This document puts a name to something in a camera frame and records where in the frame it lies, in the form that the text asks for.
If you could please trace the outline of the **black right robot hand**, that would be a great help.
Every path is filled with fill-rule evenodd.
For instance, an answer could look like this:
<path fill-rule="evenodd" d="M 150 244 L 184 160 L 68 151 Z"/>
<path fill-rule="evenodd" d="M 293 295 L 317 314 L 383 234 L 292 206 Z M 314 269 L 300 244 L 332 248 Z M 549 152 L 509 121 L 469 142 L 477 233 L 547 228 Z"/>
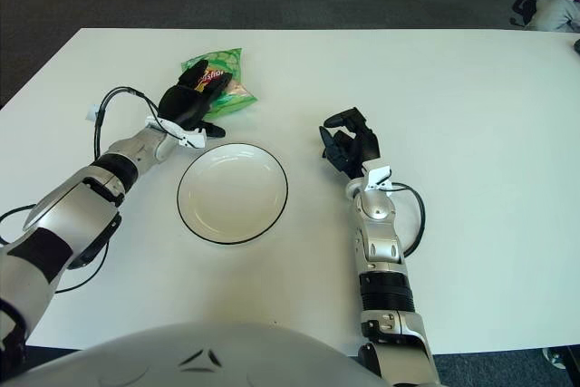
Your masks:
<path fill-rule="evenodd" d="M 380 158 L 379 142 L 356 107 L 337 113 L 319 127 L 323 157 L 350 179 L 363 176 L 363 163 Z"/>

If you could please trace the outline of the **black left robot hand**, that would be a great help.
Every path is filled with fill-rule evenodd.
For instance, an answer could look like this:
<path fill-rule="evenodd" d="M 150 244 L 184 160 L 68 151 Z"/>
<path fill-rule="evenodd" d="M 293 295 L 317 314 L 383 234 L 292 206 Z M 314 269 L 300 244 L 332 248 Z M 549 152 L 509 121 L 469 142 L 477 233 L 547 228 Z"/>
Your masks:
<path fill-rule="evenodd" d="M 158 115 L 178 124 L 184 131 L 204 129 L 210 138 L 224 138 L 225 130 L 204 121 L 204 117 L 231 82 L 232 74 L 221 73 L 198 91 L 197 86 L 207 68 L 208 61 L 200 60 L 181 74 L 178 82 L 162 96 Z"/>

